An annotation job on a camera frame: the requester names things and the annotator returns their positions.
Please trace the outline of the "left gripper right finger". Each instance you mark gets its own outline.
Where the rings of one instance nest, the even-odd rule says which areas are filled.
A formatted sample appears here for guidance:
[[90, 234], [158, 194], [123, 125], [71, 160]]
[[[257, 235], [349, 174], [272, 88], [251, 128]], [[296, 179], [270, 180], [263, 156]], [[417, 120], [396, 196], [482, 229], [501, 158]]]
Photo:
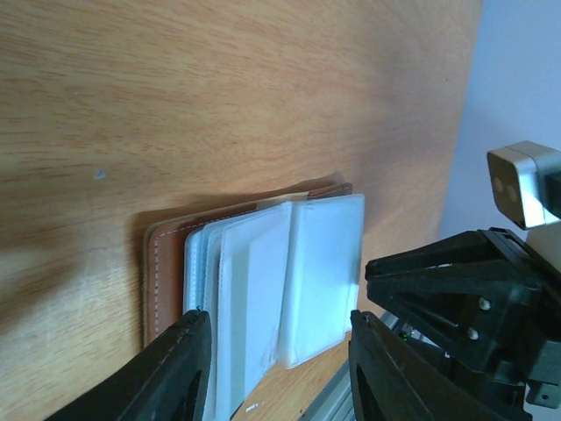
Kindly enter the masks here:
[[368, 311], [351, 312], [349, 365], [357, 420], [530, 420], [522, 407], [479, 400]]

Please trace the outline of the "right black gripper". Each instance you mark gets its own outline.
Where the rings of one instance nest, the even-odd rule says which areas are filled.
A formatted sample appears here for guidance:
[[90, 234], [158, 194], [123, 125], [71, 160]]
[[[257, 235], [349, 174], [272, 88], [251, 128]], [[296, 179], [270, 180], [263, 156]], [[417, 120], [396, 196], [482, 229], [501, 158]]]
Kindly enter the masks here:
[[462, 232], [366, 264], [367, 297], [475, 372], [515, 356], [526, 402], [560, 406], [560, 229]]

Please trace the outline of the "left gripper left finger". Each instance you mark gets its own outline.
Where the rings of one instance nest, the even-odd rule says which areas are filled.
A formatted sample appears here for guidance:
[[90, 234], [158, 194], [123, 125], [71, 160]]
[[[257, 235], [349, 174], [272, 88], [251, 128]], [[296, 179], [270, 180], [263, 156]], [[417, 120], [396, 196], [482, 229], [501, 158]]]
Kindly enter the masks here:
[[201, 420], [211, 357], [209, 313], [190, 310], [115, 374], [50, 420]]

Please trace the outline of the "brown leather card holder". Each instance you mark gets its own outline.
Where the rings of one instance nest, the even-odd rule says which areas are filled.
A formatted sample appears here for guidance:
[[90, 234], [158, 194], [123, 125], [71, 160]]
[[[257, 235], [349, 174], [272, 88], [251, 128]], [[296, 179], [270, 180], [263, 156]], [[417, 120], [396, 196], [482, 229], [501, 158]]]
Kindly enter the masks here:
[[152, 225], [143, 245], [143, 330], [189, 310], [211, 325], [202, 416], [227, 420], [275, 365], [340, 344], [359, 294], [365, 198], [349, 183]]

